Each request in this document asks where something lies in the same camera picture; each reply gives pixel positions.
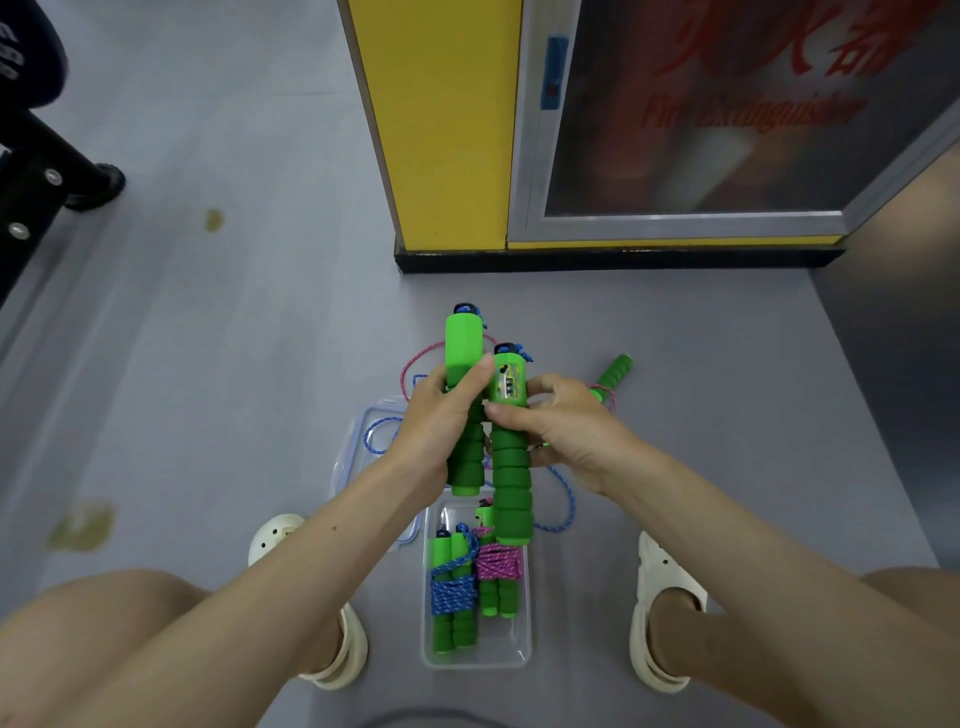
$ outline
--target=blue and white rope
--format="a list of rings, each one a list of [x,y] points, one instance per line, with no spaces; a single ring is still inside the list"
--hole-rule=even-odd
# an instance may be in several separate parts
[[[434,617],[472,610],[477,601],[476,579],[472,573],[449,581],[437,580],[438,576],[472,562],[480,550],[480,541],[466,523],[457,523],[457,531],[467,538],[469,550],[466,556],[460,556],[430,570],[430,614]]]

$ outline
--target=glass door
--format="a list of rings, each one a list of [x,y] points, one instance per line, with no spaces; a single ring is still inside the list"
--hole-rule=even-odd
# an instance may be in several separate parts
[[[960,133],[955,0],[526,0],[510,240],[843,234]]]

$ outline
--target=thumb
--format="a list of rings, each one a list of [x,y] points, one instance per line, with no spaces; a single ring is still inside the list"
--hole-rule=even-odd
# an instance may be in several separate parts
[[[464,374],[464,378],[446,394],[447,397],[458,408],[466,412],[477,395],[487,389],[490,380],[493,377],[493,354],[485,353],[483,358],[470,367],[470,371]]]
[[[512,404],[487,402],[487,416],[495,425],[523,432],[533,432],[543,437],[543,417],[539,410],[514,407]]]

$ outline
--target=green foam grip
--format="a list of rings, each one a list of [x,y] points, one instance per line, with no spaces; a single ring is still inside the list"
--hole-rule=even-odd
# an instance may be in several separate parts
[[[478,589],[480,591],[480,614],[484,617],[496,617],[499,612],[496,579],[479,582]]]
[[[501,352],[493,356],[493,378],[487,390],[487,399],[497,404],[511,404],[515,407],[527,406],[526,360],[515,352]],[[527,449],[527,436],[523,432],[506,434],[508,430],[494,427],[491,432],[491,456],[493,461],[493,519],[496,522],[496,540],[501,544],[528,544],[533,536],[533,500],[530,494],[530,463],[517,462],[522,455],[517,450]],[[509,451],[508,459],[500,460],[500,453]],[[500,493],[505,489],[518,489],[526,492],[527,497],[515,496],[508,506],[502,502]],[[512,514],[501,520],[501,515]]]
[[[486,528],[493,528],[493,508],[489,505],[481,505],[475,511],[476,519],[480,525]],[[485,533],[480,537],[480,546],[495,544],[496,539],[493,533]],[[477,589],[480,592],[480,614],[484,617],[496,617],[498,613],[497,605],[500,602],[499,591],[497,590],[497,580],[489,579],[487,581],[477,581]]]
[[[600,375],[597,379],[597,384],[614,390],[619,386],[620,382],[623,381],[623,377],[629,374],[633,368],[634,360],[627,354],[622,353],[614,359],[611,365],[607,367],[607,370]],[[590,389],[590,393],[594,395],[601,404],[610,398],[610,392],[605,392],[595,387]]]
[[[498,543],[504,546],[526,546],[530,543],[530,535],[534,531],[534,515],[530,511],[510,511],[496,508],[496,498],[493,500],[493,509],[496,518],[494,535]]]
[[[475,313],[454,313],[446,317],[444,363],[446,386],[453,389],[470,367],[483,357],[483,319]]]
[[[500,488],[525,488],[530,490],[532,484],[532,478],[530,476],[529,468],[497,468],[496,466],[496,451],[493,453],[493,488],[499,490]],[[499,513],[499,509],[496,507],[497,497],[493,497],[493,510],[496,513]],[[496,524],[499,526],[500,521],[496,520]]]
[[[530,451],[520,448],[498,449],[496,452],[497,468],[529,468]]]
[[[470,367],[483,357],[483,319],[475,313],[447,316],[444,341],[446,386],[447,389],[453,389]],[[470,406],[467,425],[457,441],[457,447],[447,458],[447,482],[454,496],[476,496],[483,487],[483,414],[483,400],[478,397]]]
[[[512,619],[516,617],[520,607],[520,583],[514,579],[497,579],[496,581],[500,616]]]
[[[483,461],[461,462],[455,467],[456,470],[451,470],[450,461],[447,460],[446,481],[450,485],[450,493],[458,497],[478,496],[484,482]]]
[[[491,450],[498,449],[527,449],[530,440],[526,432],[515,432],[511,429],[494,425],[490,433]]]
[[[450,555],[454,559],[466,556],[469,553],[467,537],[457,531],[450,535]],[[473,572],[472,562],[467,561],[453,570],[452,576],[458,579],[469,576]],[[472,609],[453,613],[453,644],[456,647],[473,647],[477,644],[476,615]]]
[[[526,488],[500,488],[494,503],[498,511],[529,511],[534,506],[534,496]]]
[[[458,440],[450,453],[450,460],[456,458],[458,461],[470,464],[479,460],[482,465],[485,454],[483,443],[476,440]]]
[[[431,547],[432,567],[442,566],[451,559],[451,544],[449,536],[433,539]],[[437,576],[437,581],[449,581],[450,573]],[[439,655],[452,652],[453,644],[453,615],[437,615],[433,618],[433,651]]]

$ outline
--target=ankle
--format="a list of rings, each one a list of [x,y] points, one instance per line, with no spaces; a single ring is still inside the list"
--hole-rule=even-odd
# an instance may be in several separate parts
[[[677,677],[684,676],[684,668],[676,654],[677,629],[683,629],[680,620],[699,611],[697,600],[686,589],[667,589],[657,595],[647,618],[647,644],[657,667]]]
[[[340,628],[340,620],[335,619],[332,624],[324,627],[318,636],[311,641],[303,657],[298,660],[297,675],[314,675],[323,672],[333,664],[343,646],[344,633]]]

